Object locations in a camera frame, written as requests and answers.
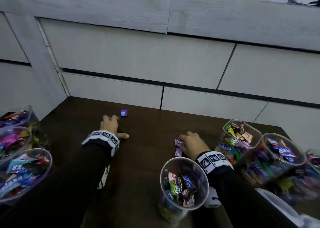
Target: hand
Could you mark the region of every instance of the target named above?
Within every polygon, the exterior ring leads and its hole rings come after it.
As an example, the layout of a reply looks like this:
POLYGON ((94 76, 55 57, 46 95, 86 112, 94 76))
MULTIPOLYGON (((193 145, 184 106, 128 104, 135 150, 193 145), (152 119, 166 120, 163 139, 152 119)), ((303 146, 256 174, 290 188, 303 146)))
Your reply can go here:
POLYGON ((100 123, 100 130, 107 130, 117 136, 118 139, 127 139, 129 135, 126 133, 117 133, 119 117, 113 115, 112 117, 103 116, 103 121, 100 123))
POLYGON ((178 140, 183 140, 186 146, 180 146, 180 149, 191 159, 196 160, 198 155, 204 151, 210 151, 206 143, 199 137, 197 133, 188 131, 187 135, 180 135, 178 140))

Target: white drawer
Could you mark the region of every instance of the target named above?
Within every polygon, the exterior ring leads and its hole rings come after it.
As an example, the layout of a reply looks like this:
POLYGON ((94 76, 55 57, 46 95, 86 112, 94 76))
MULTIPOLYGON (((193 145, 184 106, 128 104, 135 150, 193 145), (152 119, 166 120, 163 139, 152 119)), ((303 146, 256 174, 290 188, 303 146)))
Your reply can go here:
POLYGON ((71 96, 160 108, 161 86, 70 73, 63 77, 71 96))
POLYGON ((253 122, 265 101, 165 87, 162 109, 253 122))
POLYGON ((282 127, 304 151, 320 149, 320 109, 269 102, 254 122, 282 127))
POLYGON ((41 120, 56 106, 38 82, 32 67, 0 63, 0 109, 32 105, 41 120))
POLYGON ((58 65, 216 89, 234 44, 41 20, 58 65))
POLYGON ((29 62, 2 12, 0 12, 0 59, 29 62))
POLYGON ((219 90, 320 104, 320 54, 237 45, 219 90))

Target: black sleeve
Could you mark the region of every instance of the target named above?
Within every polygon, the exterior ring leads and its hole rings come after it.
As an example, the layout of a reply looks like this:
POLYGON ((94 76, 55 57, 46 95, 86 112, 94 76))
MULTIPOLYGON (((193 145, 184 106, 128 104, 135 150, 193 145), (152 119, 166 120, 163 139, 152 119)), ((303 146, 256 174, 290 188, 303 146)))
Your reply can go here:
POLYGON ((234 228, 297 228, 254 187, 244 182, 230 166, 217 167, 207 177, 209 185, 216 189, 234 228))
POLYGON ((79 227, 105 167, 111 161, 110 152, 107 142, 90 140, 70 162, 5 212, 0 218, 0 227, 30 224, 79 227))

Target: table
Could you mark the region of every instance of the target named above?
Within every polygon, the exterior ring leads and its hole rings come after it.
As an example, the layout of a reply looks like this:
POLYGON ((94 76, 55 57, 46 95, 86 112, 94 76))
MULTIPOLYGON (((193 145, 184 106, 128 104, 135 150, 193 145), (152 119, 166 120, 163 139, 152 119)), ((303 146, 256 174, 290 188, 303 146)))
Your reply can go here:
MULTIPOLYGON (((86 136, 99 129, 103 115, 120 116, 121 109, 128 109, 128 116, 120 118, 119 130, 130 137, 121 141, 106 186, 92 198, 82 227, 198 227, 208 212, 216 217, 212 227, 232 227, 222 206, 202 207, 178 225, 163 220, 157 207, 159 174, 173 157, 175 138, 187 131, 196 132, 213 150, 227 119, 68 97, 41 121, 52 143, 55 165, 59 167, 72 158, 86 136)), ((287 136, 280 127, 252 126, 263 134, 287 136)))

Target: person's left hand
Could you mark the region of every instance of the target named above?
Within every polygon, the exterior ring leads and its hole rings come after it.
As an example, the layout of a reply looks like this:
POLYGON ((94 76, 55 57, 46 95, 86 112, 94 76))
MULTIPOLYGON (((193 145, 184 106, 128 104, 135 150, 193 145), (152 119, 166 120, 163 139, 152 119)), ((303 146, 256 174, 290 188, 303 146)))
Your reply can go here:
POLYGON ((100 123, 100 130, 107 130, 117 136, 118 139, 127 139, 129 135, 126 133, 117 133, 119 117, 113 115, 112 117, 103 116, 103 121, 100 123))

